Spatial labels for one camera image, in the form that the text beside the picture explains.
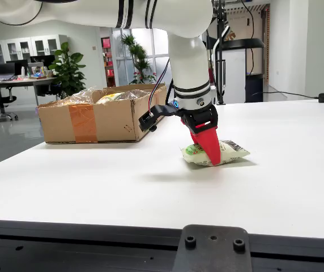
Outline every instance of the black stand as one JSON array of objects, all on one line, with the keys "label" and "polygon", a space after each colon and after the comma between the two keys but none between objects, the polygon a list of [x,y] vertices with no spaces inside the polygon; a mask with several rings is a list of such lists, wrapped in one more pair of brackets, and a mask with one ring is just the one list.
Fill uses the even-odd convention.
[{"label": "black stand", "polygon": [[183,230],[0,221],[0,272],[324,271],[324,239]]}]

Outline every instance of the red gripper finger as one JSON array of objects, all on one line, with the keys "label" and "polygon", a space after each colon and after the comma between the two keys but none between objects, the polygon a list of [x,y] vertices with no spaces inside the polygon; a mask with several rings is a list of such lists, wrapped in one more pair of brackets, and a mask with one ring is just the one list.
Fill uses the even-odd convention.
[{"label": "red gripper finger", "polygon": [[217,128],[218,127],[212,127],[197,134],[191,133],[192,140],[200,144],[210,158],[212,165],[217,165],[221,161],[220,144],[216,133]]}]

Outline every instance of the window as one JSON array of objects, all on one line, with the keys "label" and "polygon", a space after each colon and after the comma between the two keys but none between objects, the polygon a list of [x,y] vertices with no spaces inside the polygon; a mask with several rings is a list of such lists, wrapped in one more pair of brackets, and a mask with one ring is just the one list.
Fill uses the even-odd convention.
[{"label": "window", "polygon": [[[167,32],[160,29],[113,29],[112,35],[112,54],[117,69],[114,71],[116,75],[116,85],[128,85],[133,80],[134,72],[132,58],[128,49],[121,43],[122,35],[133,34],[136,41],[145,48],[148,60],[151,64],[152,71],[147,74],[156,73],[157,79],[163,72],[168,60],[168,38]],[[172,72],[170,66],[162,80],[169,85],[172,80]]]}]

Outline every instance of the bolt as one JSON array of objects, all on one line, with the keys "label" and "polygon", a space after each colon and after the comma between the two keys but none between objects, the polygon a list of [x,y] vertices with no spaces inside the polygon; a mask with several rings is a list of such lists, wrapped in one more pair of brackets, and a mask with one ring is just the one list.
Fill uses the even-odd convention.
[{"label": "bolt", "polygon": [[241,239],[235,239],[232,243],[234,250],[239,253],[245,252],[245,242]]},{"label": "bolt", "polygon": [[203,98],[199,98],[196,103],[200,106],[204,106],[205,105],[205,102],[203,101]]},{"label": "bolt", "polygon": [[196,239],[194,236],[188,236],[185,238],[185,245],[187,248],[193,249],[196,247]]},{"label": "bolt", "polygon": [[157,129],[157,126],[156,125],[151,126],[150,127],[150,132],[154,132],[154,131],[156,131],[156,129]]}]

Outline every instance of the orange tape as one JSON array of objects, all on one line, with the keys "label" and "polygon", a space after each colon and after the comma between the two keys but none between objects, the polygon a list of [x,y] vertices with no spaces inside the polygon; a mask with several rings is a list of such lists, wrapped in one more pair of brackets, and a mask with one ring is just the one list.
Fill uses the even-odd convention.
[{"label": "orange tape", "polygon": [[97,143],[93,105],[69,105],[76,143]]}]

